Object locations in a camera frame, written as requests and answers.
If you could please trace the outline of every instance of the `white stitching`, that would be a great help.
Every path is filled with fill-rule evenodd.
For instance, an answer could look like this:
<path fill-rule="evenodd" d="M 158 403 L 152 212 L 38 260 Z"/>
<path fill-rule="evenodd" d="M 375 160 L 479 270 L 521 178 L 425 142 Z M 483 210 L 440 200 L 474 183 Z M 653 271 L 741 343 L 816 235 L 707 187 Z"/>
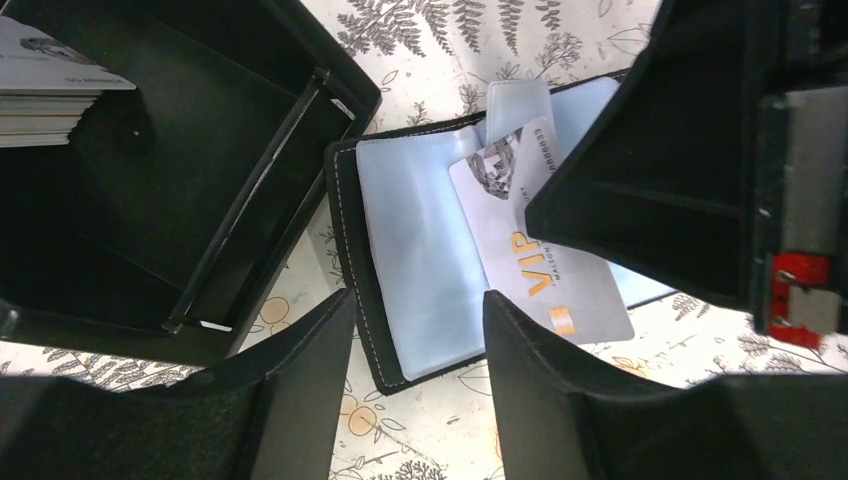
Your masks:
<path fill-rule="evenodd" d="M 472 119 L 467 120 L 462 123 L 458 123 L 455 125 L 450 125 L 443 128 L 437 128 L 435 130 L 429 130 L 426 132 L 413 133 L 410 135 L 404 135 L 403 137 L 395 137 L 395 138 L 405 138 L 405 137 L 417 137 L 419 135 L 429 135 L 431 133 L 443 132 L 445 130 L 456 130 L 460 127 L 464 127 L 466 125 L 470 125 L 472 123 L 478 122 L 480 119 Z M 336 195 L 338 196 L 338 205 L 339 205 L 339 218 L 342 221 L 342 238 L 344 238 L 345 242 L 345 252 L 347 253 L 347 265 L 350 269 L 350 278 L 353 280 L 353 293 L 356 295 L 356 303 L 359 305 L 359 311 L 362 313 L 362 323 L 365 325 L 365 336 L 368 337 L 368 343 L 371 346 L 371 354 L 374 357 L 374 363 L 377 364 L 377 372 L 380 374 L 380 379 L 383 381 L 383 385 L 386 387 L 396 387 L 398 385 L 403 384 L 404 382 L 389 384 L 386 382 L 386 377 L 383 376 L 383 367 L 380 365 L 380 359 L 377 357 L 377 349 L 374 347 L 374 339 L 371 336 L 371 330 L 368 328 L 368 317 L 365 316 L 365 308 L 362 305 L 362 298 L 359 296 L 359 285 L 356 283 L 356 275 L 353 273 L 353 261 L 351 259 L 350 254 L 350 244 L 347 240 L 347 228 L 345 227 L 344 221 L 344 209 L 342 208 L 342 188 L 341 183 L 339 182 L 339 154 L 350 152 L 351 150 L 356 150 L 356 147 L 347 148 L 345 150 L 339 150 L 333 155 L 333 169 L 335 170 L 336 175 Z"/>

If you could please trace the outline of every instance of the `table surface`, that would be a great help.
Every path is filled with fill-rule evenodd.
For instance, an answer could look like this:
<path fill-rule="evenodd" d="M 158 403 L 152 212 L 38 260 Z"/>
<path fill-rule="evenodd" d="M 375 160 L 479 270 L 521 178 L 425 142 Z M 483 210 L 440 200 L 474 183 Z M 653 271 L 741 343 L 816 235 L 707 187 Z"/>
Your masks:
<path fill-rule="evenodd" d="M 655 0 L 303 0 L 383 92 L 368 133 L 485 108 L 489 81 L 567 84 L 628 67 Z M 326 199 L 273 287 L 244 348 L 343 286 Z M 632 341 L 586 346 L 634 375 L 687 387 L 726 372 L 846 372 L 848 339 L 819 350 L 751 332 L 744 313 L 677 294 L 630 312 Z M 0 374 L 66 375 L 116 391 L 195 369 L 0 342 Z M 486 363 L 391 397 L 353 339 L 329 479 L 504 478 Z"/>

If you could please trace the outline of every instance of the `orange flower print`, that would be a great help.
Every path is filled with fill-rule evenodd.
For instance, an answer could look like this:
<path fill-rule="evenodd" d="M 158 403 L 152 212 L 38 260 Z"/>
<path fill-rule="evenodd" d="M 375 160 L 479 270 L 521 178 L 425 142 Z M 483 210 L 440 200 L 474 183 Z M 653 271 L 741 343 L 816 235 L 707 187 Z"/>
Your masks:
<path fill-rule="evenodd" d="M 289 314 L 289 302 L 282 297 L 271 297 L 265 300 L 259 316 L 262 321 L 271 326 L 271 334 L 279 333 L 288 328 L 291 323 L 283 320 Z"/>
<path fill-rule="evenodd" d="M 350 383 L 345 381 L 345 394 L 342 397 L 342 408 L 339 416 L 347 417 L 347 428 L 352 435 L 364 437 L 374 434 L 374 443 L 383 437 L 384 429 L 396 432 L 406 430 L 397 420 L 383 417 L 380 414 L 386 407 L 377 403 L 383 397 L 378 391 L 373 391 L 365 396 L 360 402 L 354 395 Z"/>

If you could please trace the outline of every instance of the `black plastic compartment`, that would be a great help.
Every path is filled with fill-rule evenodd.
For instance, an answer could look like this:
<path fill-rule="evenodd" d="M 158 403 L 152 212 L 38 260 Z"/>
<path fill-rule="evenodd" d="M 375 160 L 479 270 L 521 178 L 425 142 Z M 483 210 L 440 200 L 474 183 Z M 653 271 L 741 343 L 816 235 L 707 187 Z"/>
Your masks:
<path fill-rule="evenodd" d="M 320 199 L 324 148 L 364 130 L 379 91 L 293 1 L 13 0 L 4 14 L 138 90 L 104 94 L 70 145 L 0 150 L 0 338 L 220 359 Z"/>

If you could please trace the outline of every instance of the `fern leaf print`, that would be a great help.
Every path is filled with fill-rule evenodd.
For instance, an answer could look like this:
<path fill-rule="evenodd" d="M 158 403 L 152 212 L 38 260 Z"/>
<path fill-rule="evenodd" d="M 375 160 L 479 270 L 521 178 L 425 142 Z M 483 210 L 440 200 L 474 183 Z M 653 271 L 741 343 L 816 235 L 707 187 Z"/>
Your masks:
<path fill-rule="evenodd" d="M 542 22 L 552 32 L 557 30 L 560 25 L 559 6 L 560 2 L 556 0 L 539 0 L 539 4 L 536 5 L 536 10 L 545 13 L 542 15 Z"/>
<path fill-rule="evenodd" d="M 373 46 L 383 55 L 393 55 L 395 47 L 403 45 L 413 54 L 424 56 L 420 45 L 421 29 L 411 11 L 413 3 L 404 0 L 388 5 L 375 0 L 348 0 L 348 3 L 356 14 L 336 16 L 344 27 L 336 36 L 348 54 L 368 53 Z"/>
<path fill-rule="evenodd" d="M 448 26 L 450 6 L 434 0 L 416 0 L 414 6 L 415 13 L 420 13 L 424 18 L 424 22 L 430 27 L 430 33 L 433 34 L 433 38 L 436 39 L 442 50 L 453 55 L 453 50 L 451 50 L 448 42 L 448 32 L 445 30 Z"/>
<path fill-rule="evenodd" d="M 456 0 L 453 7 L 462 38 L 471 50 L 480 53 L 480 17 L 486 5 L 474 0 Z"/>
<path fill-rule="evenodd" d="M 501 17 L 501 30 L 504 32 L 506 44 L 515 56 L 518 56 L 518 21 L 521 19 L 521 0 L 498 0 L 498 10 Z"/>
<path fill-rule="evenodd" d="M 421 30 L 418 24 L 412 19 L 414 13 L 396 9 L 397 5 L 390 8 L 390 12 L 381 21 L 388 28 L 392 38 L 410 52 L 423 57 L 424 51 L 421 50 Z"/>

